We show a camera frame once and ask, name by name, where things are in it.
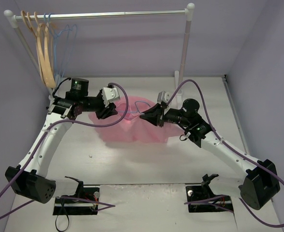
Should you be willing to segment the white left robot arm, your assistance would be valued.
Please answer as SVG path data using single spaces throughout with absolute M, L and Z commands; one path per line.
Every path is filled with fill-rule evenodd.
M 73 203 L 83 199 L 80 181 L 64 190 L 59 183 L 46 176 L 62 138 L 80 114 L 94 112 L 98 119 L 117 114 L 114 103 L 120 95 L 113 84 L 100 89 L 95 97 L 88 95 L 88 87 L 88 80 L 72 78 L 70 90 L 66 91 L 65 96 L 53 97 L 44 125 L 30 151 L 16 167 L 10 166 L 5 172 L 15 194 L 40 203 L 62 195 Z

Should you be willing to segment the pink t shirt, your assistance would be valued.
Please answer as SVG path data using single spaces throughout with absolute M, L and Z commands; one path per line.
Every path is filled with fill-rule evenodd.
M 135 101 L 146 101 L 151 107 L 155 105 L 154 102 L 138 96 L 129 96 L 128 100 L 129 106 Z M 118 124 L 106 128 L 95 128 L 95 130 L 104 142 L 127 143 L 167 143 L 170 137 L 179 137 L 183 133 L 183 130 L 174 124 L 167 123 L 162 128 L 156 127 L 140 119 L 140 115 L 126 114 Z

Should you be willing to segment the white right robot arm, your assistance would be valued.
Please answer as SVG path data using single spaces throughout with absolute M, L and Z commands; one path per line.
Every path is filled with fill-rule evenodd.
M 157 127 L 166 123 L 178 125 L 186 139 L 212 153 L 236 173 L 234 177 L 204 175 L 201 183 L 204 198 L 212 199 L 219 195 L 238 197 L 252 209 L 261 209 L 280 190 L 279 181 L 273 176 L 276 173 L 274 163 L 268 159 L 260 161 L 250 155 L 238 156 L 241 150 L 213 132 L 210 124 L 198 113 L 199 107 L 194 99 L 186 99 L 180 109 L 167 109 L 165 103 L 157 103 L 144 111 L 140 118 Z

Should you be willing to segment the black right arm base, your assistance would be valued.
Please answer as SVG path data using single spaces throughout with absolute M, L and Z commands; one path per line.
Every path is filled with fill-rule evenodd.
M 185 186 L 189 213 L 234 213 L 231 197 L 226 195 L 215 195 L 210 188 L 210 183 L 218 177 L 218 174 L 204 175 L 200 184 Z

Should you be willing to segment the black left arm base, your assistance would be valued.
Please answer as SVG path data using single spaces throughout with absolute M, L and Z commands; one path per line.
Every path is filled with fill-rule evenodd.
M 65 176 L 67 179 L 71 179 L 78 183 L 77 190 L 73 195 L 68 195 L 74 197 L 75 199 L 63 199 L 56 198 L 54 201 L 54 216 L 88 216 L 97 215 L 98 205 L 94 203 L 89 203 L 81 200 L 76 200 L 76 198 L 86 199 L 90 201 L 98 201 L 100 198 L 100 188 L 98 186 L 84 186 L 83 181 Z

